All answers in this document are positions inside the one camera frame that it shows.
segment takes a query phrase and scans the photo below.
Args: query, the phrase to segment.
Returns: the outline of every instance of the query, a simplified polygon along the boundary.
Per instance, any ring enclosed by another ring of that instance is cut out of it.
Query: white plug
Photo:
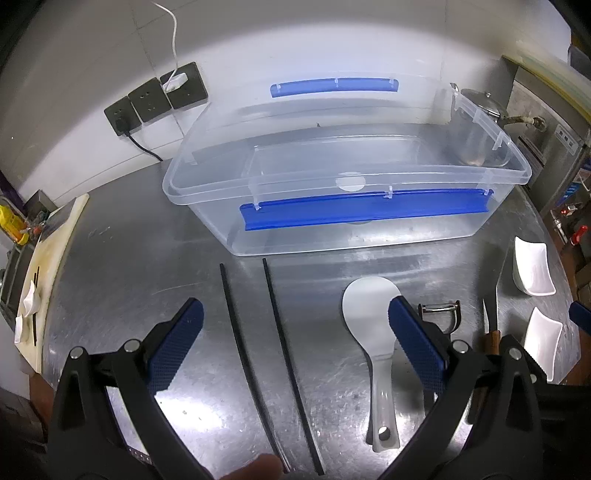
[[[185,72],[175,75],[163,85],[164,93],[170,93],[181,88],[185,83],[187,83],[188,79],[189,78]]]

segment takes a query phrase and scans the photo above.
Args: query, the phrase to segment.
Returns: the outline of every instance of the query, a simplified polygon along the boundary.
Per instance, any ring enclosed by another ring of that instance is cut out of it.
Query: white dish
[[[29,338],[29,322],[27,319],[23,319],[22,316],[17,316],[16,324],[14,327],[14,344],[17,345],[22,342],[26,342]]]
[[[534,297],[554,295],[546,244],[532,244],[515,237],[513,280],[517,287]]]
[[[31,280],[31,286],[27,296],[22,300],[22,306],[25,307],[24,317],[30,317],[33,313],[37,313],[41,307],[41,299],[37,293],[35,283]]]
[[[548,382],[554,379],[554,360],[561,332],[562,323],[548,318],[538,307],[534,308],[525,333],[523,348],[546,373]]]

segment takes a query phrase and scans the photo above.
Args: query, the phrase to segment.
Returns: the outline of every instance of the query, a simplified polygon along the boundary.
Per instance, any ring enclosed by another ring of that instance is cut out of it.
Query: white cutting board
[[[88,194],[78,197],[72,206],[72,211],[68,220],[66,220],[61,227],[53,232],[46,240],[37,244],[33,256],[31,257],[31,263],[27,270],[27,276],[23,284],[21,300],[18,304],[18,313],[23,314],[24,308],[22,300],[25,298],[31,285],[33,276],[37,273],[37,267],[39,267],[39,278],[37,280],[37,292],[41,299],[41,307],[37,312],[37,345],[33,342],[33,316],[23,318],[23,322],[28,322],[29,335],[27,340],[18,343],[17,348],[22,353],[23,357],[29,362],[29,364],[35,369],[35,372],[41,373],[41,353],[43,351],[43,334],[45,331],[45,320],[47,317],[47,311],[49,309],[49,300],[51,297],[51,289],[53,288],[53,281],[56,279],[57,270],[60,268],[61,258],[64,255],[66,246],[72,236],[74,227],[82,209],[88,201]]]

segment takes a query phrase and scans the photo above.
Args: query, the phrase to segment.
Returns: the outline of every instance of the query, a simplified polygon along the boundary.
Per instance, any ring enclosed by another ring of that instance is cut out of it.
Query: electrical socket
[[[123,135],[124,132],[119,131],[115,125],[115,121],[118,118],[127,120],[130,131],[138,128],[142,124],[139,121],[138,114],[135,113],[134,106],[131,105],[131,101],[127,97],[123,97],[121,100],[117,100],[113,105],[109,105],[105,108],[105,115],[113,127],[113,130],[115,130],[115,133],[119,136]]]
[[[172,73],[173,71],[171,70],[160,77],[162,85],[168,81]],[[170,100],[174,109],[191,105],[191,103],[207,100],[207,90],[203,85],[203,80],[197,69],[197,64],[194,61],[179,67],[176,75],[179,73],[186,73],[187,81],[178,89],[168,93],[168,100]]]
[[[149,122],[170,110],[170,103],[156,77],[137,87],[128,97],[142,122]]]

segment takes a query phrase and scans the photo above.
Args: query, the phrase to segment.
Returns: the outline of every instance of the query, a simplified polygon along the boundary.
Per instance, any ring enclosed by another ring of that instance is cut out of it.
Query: black chopstick
[[[39,267],[37,267],[37,273],[33,275],[33,284],[35,290],[37,290],[37,282],[39,281]],[[37,346],[37,312],[33,313],[33,346]]]
[[[297,385],[297,379],[293,367],[293,363],[291,362],[291,355],[290,350],[287,345],[287,339],[285,338],[285,332],[283,330],[283,325],[281,323],[281,318],[279,317],[279,308],[277,307],[277,299],[275,298],[275,291],[273,290],[273,283],[271,282],[271,272],[269,270],[269,265],[267,264],[267,259],[262,259],[262,265],[265,270],[265,279],[267,280],[267,288],[269,289],[269,297],[271,298],[271,307],[273,308],[273,316],[275,317],[275,325],[277,327],[277,333],[279,335],[279,342],[281,344],[281,350],[283,351],[283,358],[285,360],[285,366],[287,367],[287,375],[290,378],[291,383],[291,390],[294,394],[295,398],[295,405],[298,410],[298,414],[300,415],[301,425],[304,429],[304,435],[306,437],[306,443],[308,444],[308,449],[310,450],[310,455],[312,457],[312,462],[314,463],[314,469],[316,470],[316,474],[324,475],[324,465],[322,464],[322,458],[320,457],[320,452],[318,446],[316,445],[316,440],[314,435],[312,434],[312,428],[310,426],[310,420],[306,413],[306,409],[304,408],[304,402],[301,399],[300,389]]]
[[[224,296],[226,297],[226,305],[228,307],[228,314],[230,316],[230,324],[232,325],[232,332],[234,333],[234,340],[236,342],[236,348],[238,349],[238,356],[240,357],[240,362],[242,364],[242,370],[244,371],[244,376],[246,377],[246,383],[248,384],[248,388],[251,391],[252,399],[254,400],[256,412],[261,419],[261,424],[265,433],[267,434],[267,439],[271,444],[271,448],[273,449],[273,453],[277,455],[281,459],[281,463],[283,464],[283,471],[284,473],[291,472],[291,465],[285,456],[285,452],[275,434],[275,430],[271,424],[271,418],[269,416],[269,411],[267,410],[267,406],[262,397],[261,387],[256,380],[254,370],[252,369],[252,364],[250,357],[248,356],[248,352],[246,351],[246,345],[244,343],[244,338],[242,336],[242,328],[240,327],[240,323],[238,322],[238,317],[236,315],[236,310],[234,308],[234,302],[232,300],[232,293],[230,292],[230,283],[228,282],[228,275],[226,274],[226,267],[223,263],[220,263],[220,273],[222,275],[222,285],[223,285],[223,292]]]

